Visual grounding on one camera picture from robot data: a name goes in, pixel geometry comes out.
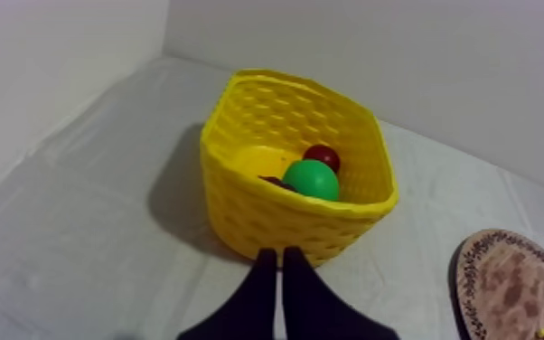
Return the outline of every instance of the flip-flop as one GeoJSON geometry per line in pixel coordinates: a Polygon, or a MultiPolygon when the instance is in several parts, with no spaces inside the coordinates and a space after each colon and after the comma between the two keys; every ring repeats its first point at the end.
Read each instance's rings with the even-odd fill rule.
{"type": "Polygon", "coordinates": [[[463,337],[533,340],[544,328],[544,250],[533,241],[479,231],[460,245],[450,272],[463,337]]]}

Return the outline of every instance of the dark object in basket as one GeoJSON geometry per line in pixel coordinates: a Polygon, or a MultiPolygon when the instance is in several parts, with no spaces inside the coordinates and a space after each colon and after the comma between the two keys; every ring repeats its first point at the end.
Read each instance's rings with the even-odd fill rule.
{"type": "Polygon", "coordinates": [[[291,185],[287,184],[283,181],[281,181],[279,178],[274,176],[260,176],[259,178],[263,179],[264,181],[270,182],[271,184],[276,184],[280,186],[281,188],[285,188],[287,190],[291,190],[292,192],[297,192],[297,190],[291,185]]]}

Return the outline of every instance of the basket rim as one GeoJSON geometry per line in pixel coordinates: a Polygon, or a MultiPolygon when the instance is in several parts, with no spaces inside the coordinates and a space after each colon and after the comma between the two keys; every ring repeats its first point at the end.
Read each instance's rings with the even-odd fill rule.
{"type": "Polygon", "coordinates": [[[394,169],[392,166],[392,162],[389,158],[388,147],[383,137],[378,119],[375,117],[375,115],[373,115],[372,112],[370,112],[370,110],[364,108],[362,105],[339,94],[338,92],[327,89],[325,86],[319,84],[314,80],[304,79],[283,72],[266,69],[244,69],[235,72],[230,77],[225,90],[223,91],[218,103],[215,106],[213,114],[206,121],[204,128],[202,129],[200,143],[202,153],[206,152],[208,156],[212,157],[212,159],[214,159],[216,163],[218,163],[218,165],[220,165],[228,174],[234,177],[234,180],[236,182],[246,184],[244,186],[241,186],[244,187],[244,190],[247,190],[256,196],[266,196],[267,199],[284,205],[292,210],[316,214],[322,213],[344,218],[366,218],[371,217],[372,215],[389,212],[399,200],[399,190],[394,175],[394,169]],[[288,81],[291,81],[292,86],[296,86],[305,90],[315,91],[322,95],[331,96],[334,99],[338,99],[339,101],[350,102],[352,105],[357,105],[358,107],[369,113],[370,117],[374,121],[375,128],[377,129],[377,136],[379,137],[379,142],[382,146],[381,149],[383,151],[385,163],[387,164],[389,172],[390,193],[386,200],[375,203],[348,203],[326,201],[316,197],[304,196],[302,194],[278,187],[267,181],[261,181],[256,177],[243,175],[242,173],[236,171],[236,169],[234,169],[230,165],[230,162],[212,152],[208,148],[206,140],[220,116],[219,108],[224,106],[224,104],[228,100],[231,90],[236,84],[243,81],[241,78],[244,76],[257,77],[262,80],[285,84],[288,81]]]}

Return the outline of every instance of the red ball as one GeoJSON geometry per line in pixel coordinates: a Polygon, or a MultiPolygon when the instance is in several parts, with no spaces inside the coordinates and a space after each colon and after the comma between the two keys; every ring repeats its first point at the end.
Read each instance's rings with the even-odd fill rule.
{"type": "Polygon", "coordinates": [[[287,184],[274,176],[260,176],[259,178],[263,179],[264,181],[270,182],[271,184],[276,184],[281,188],[291,190],[292,192],[297,192],[297,190],[291,184],[287,184]]]}
{"type": "Polygon", "coordinates": [[[304,153],[304,159],[315,159],[327,164],[336,174],[340,171],[340,157],[335,150],[324,145],[310,146],[304,153]]]}

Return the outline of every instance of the woven pattern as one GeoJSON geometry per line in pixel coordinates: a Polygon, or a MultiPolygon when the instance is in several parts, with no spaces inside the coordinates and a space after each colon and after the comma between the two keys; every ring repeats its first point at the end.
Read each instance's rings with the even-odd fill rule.
{"type": "MultiPolygon", "coordinates": [[[[248,161],[261,157],[265,163],[271,156],[251,153],[248,161]]],[[[358,239],[398,199],[376,118],[313,81],[278,72],[240,71],[230,79],[202,132],[201,157],[213,230],[251,259],[263,247],[282,254],[284,247],[297,245],[320,265],[358,239]],[[340,202],[278,188],[234,162],[253,148],[284,150],[298,158],[314,144],[331,146],[342,158],[340,202]]]]}

